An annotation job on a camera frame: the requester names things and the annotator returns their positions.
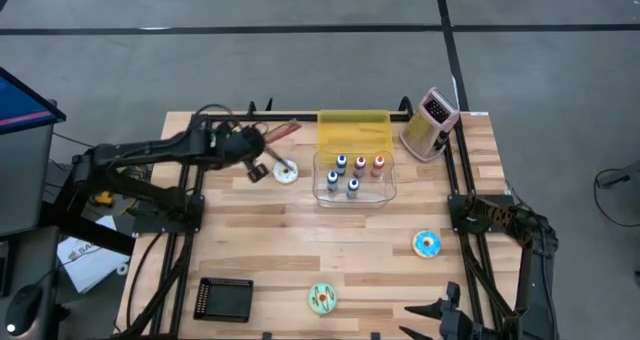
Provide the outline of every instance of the bottle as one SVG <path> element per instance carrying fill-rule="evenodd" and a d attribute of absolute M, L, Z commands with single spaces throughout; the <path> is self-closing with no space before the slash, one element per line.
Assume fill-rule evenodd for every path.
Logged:
<path fill-rule="evenodd" d="M 364 175 L 364 168 L 367 165 L 367 159 L 364 156 L 358 156 L 356 159 L 356 165 L 353 169 L 353 176 L 361 178 Z"/>
<path fill-rule="evenodd" d="M 349 188 L 347 189 L 347 197 L 353 199 L 358 195 L 358 188 L 360 187 L 360 182 L 356 179 L 351 179 L 349 181 Z"/>
<path fill-rule="evenodd" d="M 373 161 L 373 166 L 371 167 L 371 176 L 372 177 L 380 177 L 384 173 L 384 157 L 376 156 Z"/>
<path fill-rule="evenodd" d="M 336 173 L 343 176 L 347 172 L 347 157 L 340 155 L 336 158 Z"/>
<path fill-rule="evenodd" d="M 338 190 L 338 173 L 335 171 L 331 171 L 327 175 L 327 190 L 330 192 Z"/>

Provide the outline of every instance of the white disc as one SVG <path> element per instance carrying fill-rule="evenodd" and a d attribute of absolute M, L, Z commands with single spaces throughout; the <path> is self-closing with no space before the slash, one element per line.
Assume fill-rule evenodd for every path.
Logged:
<path fill-rule="evenodd" d="M 285 160 L 289 166 L 293 168 L 292 170 L 287 169 L 286 166 L 277 162 L 273 166 L 273 176 L 276 180 L 281 184 L 291 184 L 296 181 L 298 178 L 298 165 L 291 160 Z"/>
<path fill-rule="evenodd" d="M 120 264 L 120 266 L 116 268 L 116 272 L 118 275 L 127 275 L 129 273 L 129 265 Z"/>

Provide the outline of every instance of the yellow plastic lid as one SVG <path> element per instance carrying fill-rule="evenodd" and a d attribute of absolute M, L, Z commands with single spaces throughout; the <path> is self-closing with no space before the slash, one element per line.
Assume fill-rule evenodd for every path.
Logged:
<path fill-rule="evenodd" d="M 318 150 L 361 156 L 379 151 L 393 154 L 391 116 L 386 110 L 321 110 L 318 112 Z"/>

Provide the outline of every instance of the clear plastic container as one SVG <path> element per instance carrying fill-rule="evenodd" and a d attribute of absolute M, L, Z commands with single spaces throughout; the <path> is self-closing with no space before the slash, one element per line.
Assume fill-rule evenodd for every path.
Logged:
<path fill-rule="evenodd" d="M 347 156 L 347 171 L 338 179 L 338 190 L 327 190 L 327 174 L 336 170 L 336 158 L 339 155 Z M 347 184 L 354 178 L 353 170 L 355 159 L 364 156 L 367 165 L 364 175 L 358 179 L 360 187 L 355 198 L 347 197 Z M 376 156 L 384 157 L 384 168 L 379 177 L 371 175 L 373 159 Z M 362 208 L 381 207 L 396 197 L 395 168 L 393 155 L 388 151 L 375 153 L 328 153 L 318 151 L 313 157 L 313 195 L 318 199 L 318 205 L 334 208 Z"/>

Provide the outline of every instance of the white paper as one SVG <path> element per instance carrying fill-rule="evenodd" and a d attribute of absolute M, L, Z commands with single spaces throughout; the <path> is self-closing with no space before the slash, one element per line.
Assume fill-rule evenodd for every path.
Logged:
<path fill-rule="evenodd" d="M 112 230 L 116 225 L 112 216 L 103 216 L 96 224 Z M 70 237 L 58 244 L 58 258 L 69 274 L 76 291 L 85 293 L 111 274 L 120 264 L 129 261 L 129 257 L 117 252 L 101 249 L 89 242 Z"/>

